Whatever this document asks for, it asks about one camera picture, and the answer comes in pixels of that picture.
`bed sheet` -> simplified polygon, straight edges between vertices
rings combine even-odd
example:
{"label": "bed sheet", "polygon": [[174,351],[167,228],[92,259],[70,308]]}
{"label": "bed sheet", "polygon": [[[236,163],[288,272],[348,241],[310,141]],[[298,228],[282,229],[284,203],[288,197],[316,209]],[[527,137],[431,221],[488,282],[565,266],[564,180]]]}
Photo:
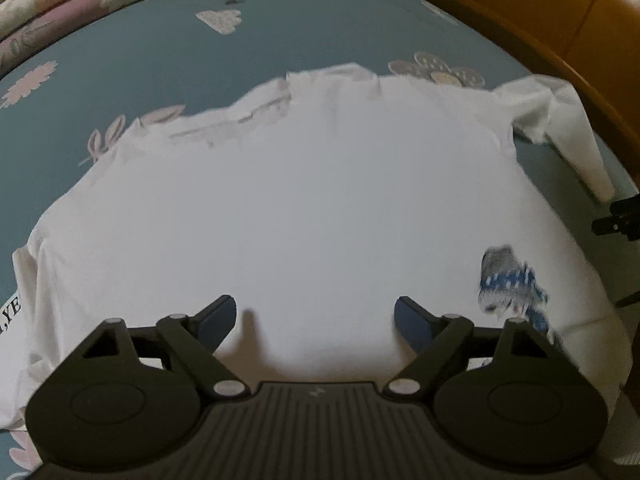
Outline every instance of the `bed sheet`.
{"label": "bed sheet", "polygon": [[[417,52],[442,60],[453,83],[478,74],[493,89],[529,73],[421,0],[144,0],[51,45],[0,80],[0,298],[15,291],[12,252],[134,118],[162,121],[227,106],[287,71],[357,62],[384,75],[389,62],[414,62]],[[609,297],[638,290],[638,246],[590,231],[606,207],[552,147],[516,145]],[[624,169],[600,146],[616,197],[634,194]],[[622,316],[635,332],[637,311]],[[9,323],[0,337],[10,330]],[[0,478],[26,473],[33,460],[23,434],[0,434]]]}

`pink blanket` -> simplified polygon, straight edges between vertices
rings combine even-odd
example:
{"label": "pink blanket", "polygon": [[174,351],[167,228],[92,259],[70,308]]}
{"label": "pink blanket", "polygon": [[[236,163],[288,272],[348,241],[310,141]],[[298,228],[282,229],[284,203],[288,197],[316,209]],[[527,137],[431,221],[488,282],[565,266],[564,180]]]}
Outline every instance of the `pink blanket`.
{"label": "pink blanket", "polygon": [[67,0],[0,43],[0,77],[60,38],[139,0]]}

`wooden bed frame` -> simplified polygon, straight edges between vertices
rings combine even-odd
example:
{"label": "wooden bed frame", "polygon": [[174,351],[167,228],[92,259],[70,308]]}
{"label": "wooden bed frame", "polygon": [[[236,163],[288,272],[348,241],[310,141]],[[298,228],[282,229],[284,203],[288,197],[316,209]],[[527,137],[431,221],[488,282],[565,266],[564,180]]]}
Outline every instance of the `wooden bed frame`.
{"label": "wooden bed frame", "polygon": [[[570,81],[580,94],[593,129],[640,184],[640,138],[616,110],[557,54],[531,35],[473,0],[427,0],[502,47],[534,73]],[[640,326],[633,345],[634,367],[624,392],[640,415]]]}

